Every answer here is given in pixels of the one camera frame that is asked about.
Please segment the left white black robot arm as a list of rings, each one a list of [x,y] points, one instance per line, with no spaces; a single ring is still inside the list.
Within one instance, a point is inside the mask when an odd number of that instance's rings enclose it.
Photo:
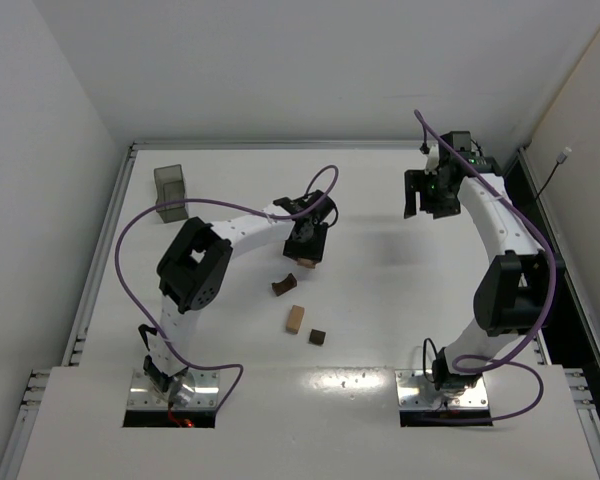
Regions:
[[[282,242],[284,257],[314,266],[323,259],[327,218],[337,213],[335,202],[316,190],[280,198],[258,215],[212,223],[187,220],[158,263],[160,323],[140,328],[148,349],[143,369],[157,390],[173,390],[187,373],[178,357],[186,354],[200,313],[219,294],[232,260]]]

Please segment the small dark wood cube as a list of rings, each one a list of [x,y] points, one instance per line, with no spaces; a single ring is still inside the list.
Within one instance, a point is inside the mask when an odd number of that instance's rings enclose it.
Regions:
[[[322,346],[326,339],[326,332],[312,329],[309,334],[309,343],[316,346]]]

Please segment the grey translucent plastic bin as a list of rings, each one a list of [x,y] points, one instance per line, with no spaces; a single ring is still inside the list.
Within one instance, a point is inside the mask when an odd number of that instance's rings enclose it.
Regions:
[[[184,221],[189,218],[187,205],[176,203],[186,198],[186,184],[180,164],[163,166],[154,170],[158,215],[164,223]]]

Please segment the dark wood arch block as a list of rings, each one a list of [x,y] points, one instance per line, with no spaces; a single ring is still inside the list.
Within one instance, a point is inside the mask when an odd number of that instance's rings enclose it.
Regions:
[[[276,297],[280,297],[296,288],[297,284],[298,281],[296,277],[292,273],[289,273],[283,280],[273,282],[271,284],[271,289]]]

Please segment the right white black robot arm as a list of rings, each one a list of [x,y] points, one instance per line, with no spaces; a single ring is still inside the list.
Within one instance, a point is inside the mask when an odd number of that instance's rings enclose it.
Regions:
[[[473,318],[454,342],[436,352],[429,377],[438,390],[459,390],[496,364],[508,345],[519,350],[523,337],[544,326],[565,265],[518,216],[499,166],[481,153],[470,133],[452,131],[442,140],[440,148],[423,143],[425,167],[405,172],[404,215],[423,211],[440,219],[466,210],[487,254]]]

